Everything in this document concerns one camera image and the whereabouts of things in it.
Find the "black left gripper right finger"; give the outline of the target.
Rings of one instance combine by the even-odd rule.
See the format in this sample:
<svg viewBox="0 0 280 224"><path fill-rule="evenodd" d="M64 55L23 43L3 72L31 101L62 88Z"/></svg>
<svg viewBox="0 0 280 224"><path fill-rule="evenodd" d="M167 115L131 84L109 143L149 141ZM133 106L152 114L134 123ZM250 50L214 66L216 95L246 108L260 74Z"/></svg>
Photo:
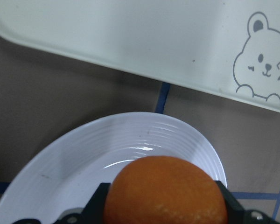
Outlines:
<svg viewBox="0 0 280 224"><path fill-rule="evenodd" d="M245 209L243 206L236 200L233 194L220 182L215 181L219 187L225 202L228 215L229 224L242 224L244 220Z"/></svg>

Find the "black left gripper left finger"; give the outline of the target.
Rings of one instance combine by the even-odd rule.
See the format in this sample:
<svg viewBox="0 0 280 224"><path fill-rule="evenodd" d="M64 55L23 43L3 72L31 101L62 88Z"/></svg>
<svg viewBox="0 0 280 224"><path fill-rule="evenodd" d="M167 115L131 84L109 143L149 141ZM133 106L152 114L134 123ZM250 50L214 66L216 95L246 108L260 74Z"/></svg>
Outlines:
<svg viewBox="0 0 280 224"><path fill-rule="evenodd" d="M81 212L83 224L102 224L110 183L100 183Z"/></svg>

